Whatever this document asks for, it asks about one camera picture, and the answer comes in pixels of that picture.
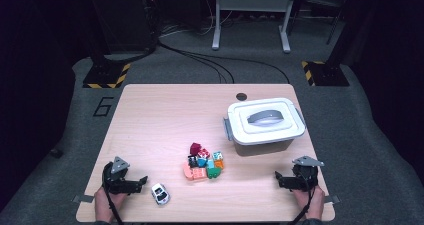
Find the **pink toy block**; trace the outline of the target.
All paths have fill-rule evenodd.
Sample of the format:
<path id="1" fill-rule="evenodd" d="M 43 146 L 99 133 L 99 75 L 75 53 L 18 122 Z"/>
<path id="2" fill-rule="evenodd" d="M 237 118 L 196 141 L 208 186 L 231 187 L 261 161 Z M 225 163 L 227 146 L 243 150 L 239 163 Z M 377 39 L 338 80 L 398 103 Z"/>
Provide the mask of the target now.
<path id="1" fill-rule="evenodd" d="M 184 176 L 188 180 L 193 180 L 194 179 L 194 177 L 193 177 L 193 171 L 192 171 L 192 169 L 190 168 L 190 166 L 187 163 L 183 163 L 182 164 L 182 169 L 183 169 Z"/>

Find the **salmon toy block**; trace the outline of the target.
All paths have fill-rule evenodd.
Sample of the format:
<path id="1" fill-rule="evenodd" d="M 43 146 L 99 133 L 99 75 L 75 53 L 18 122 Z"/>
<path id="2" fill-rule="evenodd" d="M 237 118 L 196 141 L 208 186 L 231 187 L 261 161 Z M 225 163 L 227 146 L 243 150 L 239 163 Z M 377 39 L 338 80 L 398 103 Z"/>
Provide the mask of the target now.
<path id="1" fill-rule="evenodd" d="M 192 175 L 194 181 L 200 181 L 201 179 L 207 179 L 208 174 L 205 168 L 193 168 Z"/>

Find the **green toy block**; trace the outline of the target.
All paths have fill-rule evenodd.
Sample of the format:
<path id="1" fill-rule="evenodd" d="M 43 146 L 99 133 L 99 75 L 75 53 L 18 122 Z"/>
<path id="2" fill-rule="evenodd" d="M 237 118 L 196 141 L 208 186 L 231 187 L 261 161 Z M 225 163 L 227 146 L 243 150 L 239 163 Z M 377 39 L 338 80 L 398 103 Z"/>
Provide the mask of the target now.
<path id="1" fill-rule="evenodd" d="M 213 178 L 217 178 L 220 174 L 222 169 L 219 167 L 214 167 L 214 168 L 207 168 L 207 176 L 209 179 L 213 179 Z"/>

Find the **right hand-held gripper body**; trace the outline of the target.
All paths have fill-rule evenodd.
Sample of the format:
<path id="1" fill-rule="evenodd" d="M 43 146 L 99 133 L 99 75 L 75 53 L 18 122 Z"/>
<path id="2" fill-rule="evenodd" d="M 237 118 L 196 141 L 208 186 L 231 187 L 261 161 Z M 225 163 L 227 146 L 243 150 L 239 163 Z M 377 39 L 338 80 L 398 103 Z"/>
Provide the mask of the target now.
<path id="1" fill-rule="evenodd" d="M 294 159 L 293 163 L 295 190 L 310 190 L 318 184 L 318 168 L 324 165 L 322 161 L 302 156 Z"/>

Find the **transparent brown storage box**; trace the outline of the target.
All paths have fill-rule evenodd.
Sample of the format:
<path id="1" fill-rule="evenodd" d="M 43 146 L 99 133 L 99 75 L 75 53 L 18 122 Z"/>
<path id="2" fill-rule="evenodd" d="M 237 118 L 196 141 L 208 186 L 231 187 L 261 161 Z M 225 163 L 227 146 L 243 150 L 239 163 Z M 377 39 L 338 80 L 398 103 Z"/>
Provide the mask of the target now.
<path id="1" fill-rule="evenodd" d="M 224 131 L 226 133 L 227 139 L 234 144 L 236 153 L 239 156 L 243 156 L 243 157 L 285 151 L 291 145 L 291 143 L 296 138 L 298 138 L 296 137 L 296 138 L 290 138 L 290 139 L 285 139 L 285 140 L 276 141 L 276 142 L 268 142 L 268 143 L 261 142 L 259 144 L 254 144 L 254 145 L 242 145 L 235 139 L 234 133 L 230 125 L 230 121 L 228 119 L 223 119 L 223 124 L 224 124 Z"/>

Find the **white toy car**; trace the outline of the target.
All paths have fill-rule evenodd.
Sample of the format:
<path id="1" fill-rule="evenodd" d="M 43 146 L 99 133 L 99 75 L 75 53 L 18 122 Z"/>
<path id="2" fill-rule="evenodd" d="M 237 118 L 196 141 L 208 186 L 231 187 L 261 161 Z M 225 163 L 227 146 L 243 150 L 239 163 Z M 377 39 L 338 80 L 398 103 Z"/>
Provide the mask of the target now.
<path id="1" fill-rule="evenodd" d="M 170 200 L 170 194 L 162 183 L 154 184 L 151 193 L 158 205 L 165 205 Z"/>

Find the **black stand with striped base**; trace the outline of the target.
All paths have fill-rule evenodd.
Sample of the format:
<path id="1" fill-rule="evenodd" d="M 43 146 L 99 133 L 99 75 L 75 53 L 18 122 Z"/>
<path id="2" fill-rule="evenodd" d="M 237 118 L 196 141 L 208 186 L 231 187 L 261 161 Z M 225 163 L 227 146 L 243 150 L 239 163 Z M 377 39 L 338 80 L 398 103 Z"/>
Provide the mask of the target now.
<path id="1" fill-rule="evenodd" d="M 334 35 L 341 14 L 347 0 L 304 0 L 312 7 L 328 9 L 333 12 L 334 18 L 326 44 L 329 45 Z M 349 82 L 344 76 L 339 65 L 333 65 L 330 60 L 326 62 L 304 61 L 302 63 L 305 76 L 311 86 L 348 86 Z"/>
<path id="2" fill-rule="evenodd" d="M 87 39 L 92 67 L 83 80 L 85 88 L 118 88 L 125 80 L 129 62 L 107 59 L 94 38 Z"/>

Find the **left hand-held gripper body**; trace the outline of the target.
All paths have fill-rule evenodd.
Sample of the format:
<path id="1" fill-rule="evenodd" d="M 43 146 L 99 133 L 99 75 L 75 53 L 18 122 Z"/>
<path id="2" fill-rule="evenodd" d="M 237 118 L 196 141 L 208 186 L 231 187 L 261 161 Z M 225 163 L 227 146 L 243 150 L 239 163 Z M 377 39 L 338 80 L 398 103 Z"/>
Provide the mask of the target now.
<path id="1" fill-rule="evenodd" d="M 102 186 L 112 194 L 132 193 L 132 185 L 125 180 L 129 164 L 119 156 L 105 165 L 102 174 Z"/>

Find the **person's left hand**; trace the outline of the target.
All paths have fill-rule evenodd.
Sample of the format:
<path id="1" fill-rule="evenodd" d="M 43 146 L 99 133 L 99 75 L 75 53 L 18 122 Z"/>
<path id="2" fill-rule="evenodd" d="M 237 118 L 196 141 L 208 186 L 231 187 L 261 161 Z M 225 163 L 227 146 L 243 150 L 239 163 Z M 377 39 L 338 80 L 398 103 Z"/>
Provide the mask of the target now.
<path id="1" fill-rule="evenodd" d="M 115 215 L 110 208 L 109 201 L 112 201 L 117 211 L 120 210 L 127 195 L 124 193 L 119 194 L 106 194 L 103 187 L 100 187 L 95 193 L 95 221 L 113 222 Z"/>

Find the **white metal desk frame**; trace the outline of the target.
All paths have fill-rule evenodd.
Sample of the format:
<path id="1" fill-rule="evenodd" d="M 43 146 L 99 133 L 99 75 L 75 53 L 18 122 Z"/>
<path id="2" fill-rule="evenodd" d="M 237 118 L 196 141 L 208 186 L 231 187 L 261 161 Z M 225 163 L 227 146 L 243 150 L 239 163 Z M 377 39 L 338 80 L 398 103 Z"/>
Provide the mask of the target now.
<path id="1" fill-rule="evenodd" d="M 279 26 L 282 50 L 286 54 L 290 53 L 291 48 L 288 40 L 287 28 L 294 1 L 295 0 L 215 0 L 216 14 L 212 49 L 218 50 L 220 48 L 222 11 L 279 12 L 284 14 L 283 23 Z"/>

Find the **person's right hand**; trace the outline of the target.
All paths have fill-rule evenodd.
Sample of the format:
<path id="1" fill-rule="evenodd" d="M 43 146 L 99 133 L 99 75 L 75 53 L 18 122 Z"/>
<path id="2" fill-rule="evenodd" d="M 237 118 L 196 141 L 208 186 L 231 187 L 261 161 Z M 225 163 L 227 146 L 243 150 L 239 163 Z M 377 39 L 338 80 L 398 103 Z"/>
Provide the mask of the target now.
<path id="1" fill-rule="evenodd" d="M 292 193 L 300 209 L 303 209 L 305 206 L 309 206 L 308 210 L 304 214 L 305 219 L 322 219 L 325 192 L 319 185 L 312 189 L 312 198 L 309 198 L 308 192 L 301 190 L 293 190 Z"/>

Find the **white lid with grey handle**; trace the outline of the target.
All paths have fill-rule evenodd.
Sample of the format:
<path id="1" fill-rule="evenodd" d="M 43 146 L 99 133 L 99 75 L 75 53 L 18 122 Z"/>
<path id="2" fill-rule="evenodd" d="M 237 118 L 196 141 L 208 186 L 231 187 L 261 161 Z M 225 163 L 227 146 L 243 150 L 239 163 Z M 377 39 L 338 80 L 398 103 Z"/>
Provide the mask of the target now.
<path id="1" fill-rule="evenodd" d="M 227 134 L 243 146 L 268 144 L 300 137 L 306 125 L 287 98 L 237 102 L 227 109 Z"/>

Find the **black equipment cabinet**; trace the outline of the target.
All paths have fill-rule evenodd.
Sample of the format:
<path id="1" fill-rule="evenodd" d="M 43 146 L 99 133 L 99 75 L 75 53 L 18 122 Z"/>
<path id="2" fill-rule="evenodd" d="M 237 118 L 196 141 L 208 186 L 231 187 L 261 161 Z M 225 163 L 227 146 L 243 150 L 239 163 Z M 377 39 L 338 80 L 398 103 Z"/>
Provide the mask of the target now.
<path id="1" fill-rule="evenodd" d="M 147 0 L 92 0 L 111 53 L 154 47 Z"/>

